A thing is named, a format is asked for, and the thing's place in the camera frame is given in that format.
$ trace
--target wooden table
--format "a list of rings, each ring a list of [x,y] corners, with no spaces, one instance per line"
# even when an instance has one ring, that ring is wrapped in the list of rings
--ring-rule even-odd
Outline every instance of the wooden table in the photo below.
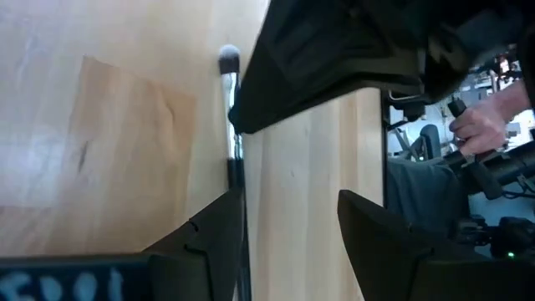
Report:
[[[140,251],[221,195],[217,53],[267,6],[0,0],[0,254]],[[254,300],[356,298],[336,196],[382,200],[380,131],[366,89],[245,137]]]

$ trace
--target gray pants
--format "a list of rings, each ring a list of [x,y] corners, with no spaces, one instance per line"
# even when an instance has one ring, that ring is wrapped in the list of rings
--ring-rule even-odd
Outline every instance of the gray pants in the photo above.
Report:
[[[446,235],[470,214],[468,196],[447,166],[388,159],[385,205],[407,222]]]

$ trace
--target black handle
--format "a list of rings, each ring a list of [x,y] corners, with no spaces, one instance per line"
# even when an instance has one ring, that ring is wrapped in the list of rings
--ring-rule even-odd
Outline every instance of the black handle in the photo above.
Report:
[[[453,99],[448,104],[448,109],[450,109],[450,112],[453,115],[453,117],[457,118],[457,117],[461,116],[462,113],[465,112],[466,105],[465,105],[465,102],[462,101],[461,99]]]
[[[245,201],[245,169],[243,159],[227,159],[227,175],[229,188],[240,188],[243,191]],[[251,301],[251,266],[249,258],[249,231],[247,220],[247,202],[244,205],[243,213],[243,244],[242,260],[237,279],[237,296],[238,301]]]

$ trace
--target person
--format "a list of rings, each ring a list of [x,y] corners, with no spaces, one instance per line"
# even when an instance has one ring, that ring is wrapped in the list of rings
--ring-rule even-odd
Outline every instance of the person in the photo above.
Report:
[[[468,156],[502,146],[507,123],[530,108],[521,80],[467,108],[450,124],[455,136],[465,141],[459,151]],[[387,161],[385,207],[443,236],[454,221],[470,214],[468,195],[448,166],[400,159]]]

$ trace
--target hand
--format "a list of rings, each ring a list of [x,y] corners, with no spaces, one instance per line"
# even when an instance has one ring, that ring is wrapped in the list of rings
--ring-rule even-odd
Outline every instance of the hand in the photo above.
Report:
[[[450,124],[455,136],[465,140],[459,149],[465,156],[494,150],[506,141],[506,117],[493,96],[466,109]]]

